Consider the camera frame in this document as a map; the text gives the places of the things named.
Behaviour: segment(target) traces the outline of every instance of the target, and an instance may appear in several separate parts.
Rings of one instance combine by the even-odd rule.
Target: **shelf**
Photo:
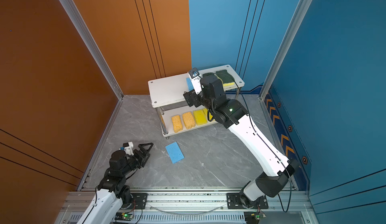
[[[183,133],[183,132],[186,132],[186,131],[189,131],[189,130],[195,130],[195,129],[198,129],[198,128],[201,128],[201,127],[204,127],[204,126],[208,126],[208,125],[212,125],[214,123],[217,123],[215,120],[213,120],[212,122],[208,121],[207,124],[199,125],[199,126],[196,124],[195,127],[191,128],[191,129],[188,129],[188,130],[186,129],[185,124],[184,124],[184,120],[182,119],[182,114],[186,113],[186,112],[192,112],[192,115],[193,115],[193,111],[194,110],[204,109],[204,108],[205,108],[204,106],[199,106],[199,107],[184,106],[184,107],[179,107],[179,108],[175,108],[175,109],[164,111],[164,115],[162,117],[164,119],[165,126],[166,126],[166,129],[168,131],[168,134],[167,135],[163,134],[163,136],[167,137],[167,136],[171,136],[171,135],[176,135],[176,134]],[[181,123],[182,123],[182,128],[183,128],[178,133],[174,132],[173,123],[171,121],[171,117],[176,116],[176,115],[180,116]]]
[[[233,70],[230,65],[224,65],[219,67],[212,67],[204,70],[199,70],[200,74],[208,72],[216,72],[220,70],[227,70],[227,72],[233,76],[239,87],[244,86],[244,81],[239,75]],[[162,107],[169,104],[183,102],[185,98],[183,94],[188,92],[188,85],[186,78],[189,77],[188,73],[175,75],[171,77],[164,77],[148,82],[151,105],[152,107]],[[236,84],[224,87],[224,91],[236,89]]]

